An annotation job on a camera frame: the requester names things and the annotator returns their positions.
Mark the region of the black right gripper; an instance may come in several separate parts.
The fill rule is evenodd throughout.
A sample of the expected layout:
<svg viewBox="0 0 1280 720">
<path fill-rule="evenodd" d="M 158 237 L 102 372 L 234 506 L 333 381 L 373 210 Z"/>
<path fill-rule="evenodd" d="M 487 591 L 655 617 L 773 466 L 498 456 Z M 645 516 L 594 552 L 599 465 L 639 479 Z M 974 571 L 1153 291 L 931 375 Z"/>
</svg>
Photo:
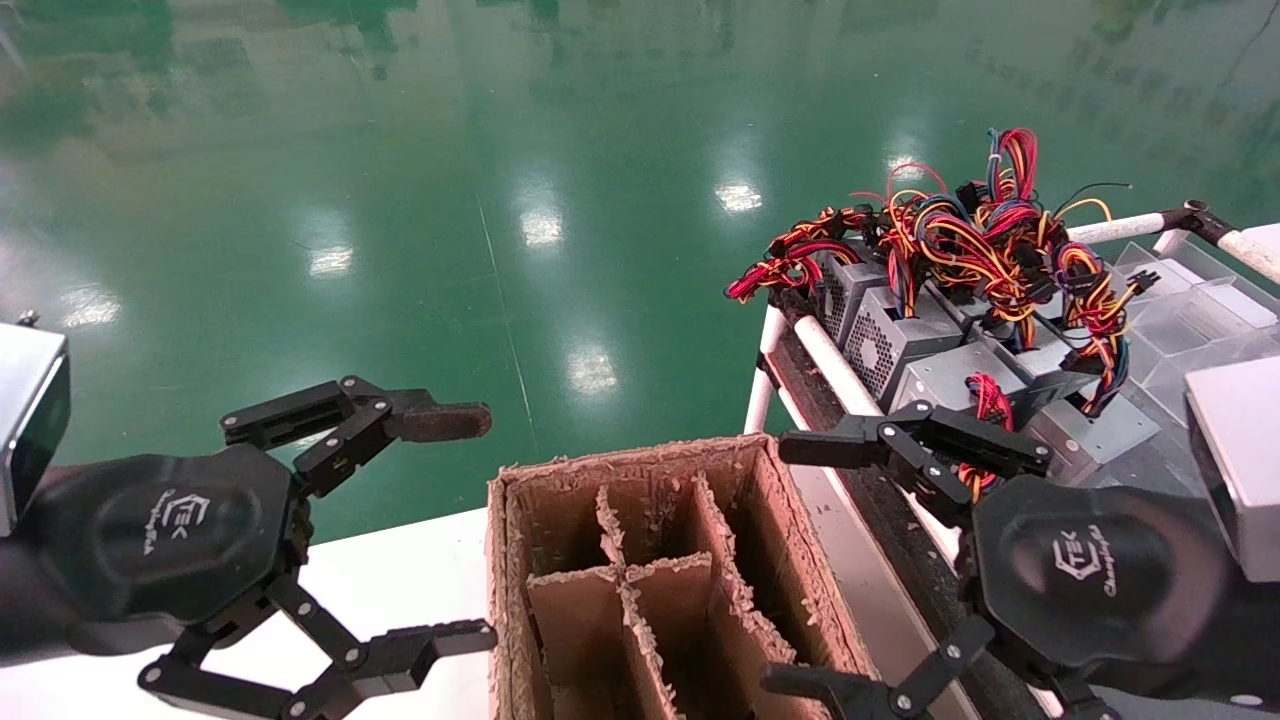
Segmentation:
<svg viewBox="0 0 1280 720">
<path fill-rule="evenodd" d="M 828 430 L 785 432 L 778 454 L 794 466 L 879 468 L 946 527 L 965 527 L 980 496 L 959 470 L 1043 478 L 1051 459 L 1027 436 L 925 401 L 887 416 L 846 415 Z M 1019 682 L 1055 693 L 1065 719 L 1119 719 L 1089 687 L 1119 688 L 1121 667 L 1185 664 L 1238 575 L 1210 506 L 1192 497 L 1023 477 L 970 518 L 982 615 L 959 623 L 905 682 L 772 664 L 762 688 L 817 700 L 835 719 L 928 719 L 933 702 L 991 656 Z"/>
</svg>

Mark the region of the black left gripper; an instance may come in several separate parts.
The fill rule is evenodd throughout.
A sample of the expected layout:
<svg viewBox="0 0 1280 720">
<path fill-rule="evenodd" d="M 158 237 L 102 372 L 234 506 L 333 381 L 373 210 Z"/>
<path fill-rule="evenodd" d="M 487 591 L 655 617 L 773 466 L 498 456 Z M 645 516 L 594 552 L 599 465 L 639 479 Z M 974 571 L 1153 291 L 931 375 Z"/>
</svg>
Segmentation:
<svg viewBox="0 0 1280 720">
<path fill-rule="evenodd" d="M 20 520 L 20 656 L 138 653 L 152 697 L 220 719 L 344 719 L 413 692 L 436 661 L 489 652 L 483 619 L 358 641 L 293 578 L 311 541 L 291 470 L 253 447 L 146 454 L 51 469 Z M 211 673 L 204 660 L 280 611 L 329 664 L 297 691 Z"/>
</svg>

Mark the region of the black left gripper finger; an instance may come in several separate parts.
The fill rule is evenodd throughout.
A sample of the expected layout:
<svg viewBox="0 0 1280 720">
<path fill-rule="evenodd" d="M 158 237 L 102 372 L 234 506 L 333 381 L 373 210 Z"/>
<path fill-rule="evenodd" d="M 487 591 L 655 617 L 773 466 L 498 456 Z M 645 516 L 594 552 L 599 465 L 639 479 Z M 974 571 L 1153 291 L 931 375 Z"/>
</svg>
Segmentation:
<svg viewBox="0 0 1280 720">
<path fill-rule="evenodd" d="M 440 404 L 429 391 L 384 389 L 347 375 L 236 410 L 221 419 L 227 445 L 262 451 L 315 437 L 298 455 L 303 495 L 325 497 L 396 441 L 474 439 L 492 429 L 486 404 Z"/>
</svg>

